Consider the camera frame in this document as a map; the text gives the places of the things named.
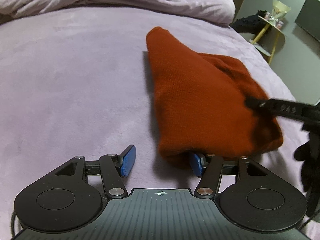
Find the black gloved hand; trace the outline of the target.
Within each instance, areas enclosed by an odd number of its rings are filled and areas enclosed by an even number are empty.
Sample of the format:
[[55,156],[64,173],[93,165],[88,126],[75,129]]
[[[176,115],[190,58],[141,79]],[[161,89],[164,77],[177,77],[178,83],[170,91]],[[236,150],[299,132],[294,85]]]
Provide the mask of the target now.
[[302,161],[300,171],[303,191],[306,192],[308,208],[306,215],[317,220],[319,214],[319,133],[309,132],[309,140],[294,153],[296,161]]

